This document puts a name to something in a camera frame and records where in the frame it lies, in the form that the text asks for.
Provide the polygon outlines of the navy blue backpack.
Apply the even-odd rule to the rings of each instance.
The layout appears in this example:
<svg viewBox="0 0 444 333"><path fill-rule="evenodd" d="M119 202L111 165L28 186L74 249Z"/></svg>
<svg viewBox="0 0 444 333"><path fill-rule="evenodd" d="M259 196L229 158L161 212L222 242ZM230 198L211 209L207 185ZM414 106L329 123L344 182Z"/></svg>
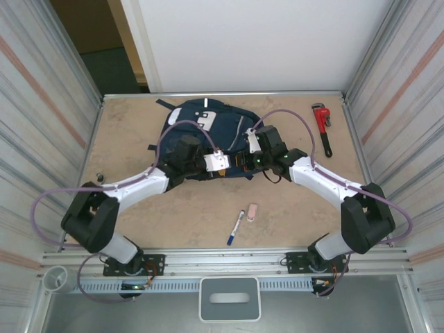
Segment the navy blue backpack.
<svg viewBox="0 0 444 333"><path fill-rule="evenodd" d="M204 171L201 175L187 176L190 180L213 180L217 178L246 178L252 180L260 171L244 171L243 166L237 166L235 156L242 151L249 151L248 142L244 139L244 133L252 128L258 121L259 116L254 112L228 105L215 99L193 99L185 101L180 105L172 105L158 99L156 103L170 110L166 117L161 134L177 121L190 120L199 124L211 137L218 149L224 155L230 157L231 167L226 170L225 175L216 175ZM204 148L213 153L211 144L204 134L191 124L181 124L169 132L161 142L161 158L170 153L183 135L197 137Z"/></svg>

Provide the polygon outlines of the white marker with blue cap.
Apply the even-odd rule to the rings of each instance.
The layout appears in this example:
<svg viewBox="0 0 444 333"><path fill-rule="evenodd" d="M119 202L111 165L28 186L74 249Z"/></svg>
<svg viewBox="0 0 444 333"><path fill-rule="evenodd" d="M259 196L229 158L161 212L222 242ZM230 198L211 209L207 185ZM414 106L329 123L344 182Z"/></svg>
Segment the white marker with blue cap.
<svg viewBox="0 0 444 333"><path fill-rule="evenodd" d="M237 233L237 230L239 229L239 226L241 224L241 221L242 221L244 215L245 215L245 211L241 210L240 213L239 213L239 216L237 218L237 221L236 221L236 223L235 223L235 225L234 225L234 227L232 229L232 232L230 233L230 236L228 237L228 240L227 240L227 245L228 246L232 245L232 242L233 242L233 240L235 238L235 235Z"/></svg>

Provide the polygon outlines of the red pipe wrench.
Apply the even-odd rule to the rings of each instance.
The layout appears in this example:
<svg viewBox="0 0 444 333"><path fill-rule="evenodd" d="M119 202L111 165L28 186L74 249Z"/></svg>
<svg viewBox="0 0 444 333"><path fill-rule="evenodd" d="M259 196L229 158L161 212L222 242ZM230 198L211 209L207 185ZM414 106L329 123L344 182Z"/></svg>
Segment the red pipe wrench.
<svg viewBox="0 0 444 333"><path fill-rule="evenodd" d="M330 110L326 108L323 103L315 103L311 106L311 109L314 113L318 130L320 132L325 156L332 157L333 152L326 131L326 128L331 126Z"/></svg>

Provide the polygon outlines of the grey pad with white rim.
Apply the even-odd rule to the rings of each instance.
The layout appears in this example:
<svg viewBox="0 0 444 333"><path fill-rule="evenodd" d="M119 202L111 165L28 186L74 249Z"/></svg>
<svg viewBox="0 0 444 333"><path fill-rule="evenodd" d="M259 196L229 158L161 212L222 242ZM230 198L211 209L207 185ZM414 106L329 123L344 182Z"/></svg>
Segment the grey pad with white rim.
<svg viewBox="0 0 444 333"><path fill-rule="evenodd" d="M255 277L204 277L199 284L198 316L206 323L256 322L262 317Z"/></svg>

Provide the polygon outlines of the white plastic cup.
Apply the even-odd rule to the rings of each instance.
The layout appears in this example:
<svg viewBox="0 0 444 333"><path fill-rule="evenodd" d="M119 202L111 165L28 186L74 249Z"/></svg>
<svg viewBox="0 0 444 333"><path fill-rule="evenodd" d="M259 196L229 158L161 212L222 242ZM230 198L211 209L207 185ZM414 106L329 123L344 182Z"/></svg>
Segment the white plastic cup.
<svg viewBox="0 0 444 333"><path fill-rule="evenodd" d="M51 293L69 293L77 285L77 273L65 266L53 266L43 276L42 284Z"/></svg>

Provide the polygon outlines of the long aluminium table rail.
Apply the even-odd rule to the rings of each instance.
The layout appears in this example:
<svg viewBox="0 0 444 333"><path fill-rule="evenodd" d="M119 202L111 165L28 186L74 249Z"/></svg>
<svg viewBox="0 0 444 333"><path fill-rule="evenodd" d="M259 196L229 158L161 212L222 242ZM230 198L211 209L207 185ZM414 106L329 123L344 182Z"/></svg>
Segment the long aluminium table rail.
<svg viewBox="0 0 444 333"><path fill-rule="evenodd" d="M149 93L149 94L105 94L103 100L125 98L167 98L167 97L222 97L222 96L343 96L340 90L295 90L273 92L176 92L176 93Z"/></svg>
<svg viewBox="0 0 444 333"><path fill-rule="evenodd" d="M164 277L205 277L212 275L286 275L287 252L301 248L149 248L150 254L166 256ZM397 275L413 273L403 248L377 246L364 255L353 254L351 275Z"/></svg>

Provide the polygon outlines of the aluminium side rail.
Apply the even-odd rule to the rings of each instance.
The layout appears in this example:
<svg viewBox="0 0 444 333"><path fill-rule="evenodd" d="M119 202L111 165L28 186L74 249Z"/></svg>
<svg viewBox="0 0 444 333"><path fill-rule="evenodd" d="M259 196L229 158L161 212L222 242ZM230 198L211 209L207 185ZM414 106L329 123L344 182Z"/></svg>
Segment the aluminium side rail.
<svg viewBox="0 0 444 333"><path fill-rule="evenodd" d="M80 173L79 173L79 177L78 177L78 181L77 181L77 187L80 187L82 185L82 179L83 179L83 176L85 174L85 171L86 171L86 168L87 168L87 164L89 162L89 157L90 157L90 154L92 152L92 148L93 148L93 145L94 145L94 140L95 140L95 137L96 137L96 133L97 133L99 124L100 124L101 116L103 114L104 106L105 106L105 101L102 100L101 104L99 106L98 113L96 115L95 121L94 121L92 132L91 132L91 135L90 135L90 138L89 138L89 142L88 142L87 147L85 149L85 156L84 156L84 159L83 159L82 167L80 169ZM62 233L61 240L62 240L62 244L57 249L58 253L60 253L63 250L65 250L67 248L67 246L69 245L67 243L67 233L66 232Z"/></svg>
<svg viewBox="0 0 444 333"><path fill-rule="evenodd" d="M373 182L373 175L370 171L370 167L368 165L366 154L364 152L363 144L358 136L357 129L355 126L354 119L352 118L351 109L345 95L341 97L341 106L343 109L343 113L345 116L346 123L348 125L348 129L350 131L350 135L352 138L352 143L355 148L355 153L357 155L358 163L361 169L361 173L364 177L366 183Z"/></svg>

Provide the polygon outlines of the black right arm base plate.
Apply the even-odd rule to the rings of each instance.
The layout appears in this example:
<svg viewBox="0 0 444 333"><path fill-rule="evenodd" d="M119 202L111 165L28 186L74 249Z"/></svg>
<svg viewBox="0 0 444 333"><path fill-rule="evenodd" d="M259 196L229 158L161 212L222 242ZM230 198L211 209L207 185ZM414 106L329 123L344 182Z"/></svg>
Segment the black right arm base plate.
<svg viewBox="0 0 444 333"><path fill-rule="evenodd" d="M340 273L344 269L346 256L340 255L330 260L324 260L310 252L288 252L285 254L284 261L290 274Z"/></svg>

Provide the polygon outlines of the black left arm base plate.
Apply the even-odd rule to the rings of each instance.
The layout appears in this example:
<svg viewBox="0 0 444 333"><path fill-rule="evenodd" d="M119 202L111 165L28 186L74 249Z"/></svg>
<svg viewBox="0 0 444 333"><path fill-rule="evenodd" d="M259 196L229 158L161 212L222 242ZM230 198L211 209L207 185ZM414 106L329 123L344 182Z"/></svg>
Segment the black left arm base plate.
<svg viewBox="0 0 444 333"><path fill-rule="evenodd" d="M106 277L139 277L162 276L164 274L166 256L163 254L138 255L127 264L114 258L104 261L103 275Z"/></svg>

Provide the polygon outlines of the white door frame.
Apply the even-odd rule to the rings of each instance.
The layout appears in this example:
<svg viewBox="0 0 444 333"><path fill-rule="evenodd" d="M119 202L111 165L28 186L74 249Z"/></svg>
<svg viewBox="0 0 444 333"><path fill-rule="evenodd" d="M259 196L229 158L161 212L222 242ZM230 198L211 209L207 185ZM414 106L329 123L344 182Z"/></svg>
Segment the white door frame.
<svg viewBox="0 0 444 333"><path fill-rule="evenodd" d="M162 93L163 88L148 36L148 30L145 25L142 5L139 0L121 0L121 4L144 71L148 88L151 93Z"/></svg>

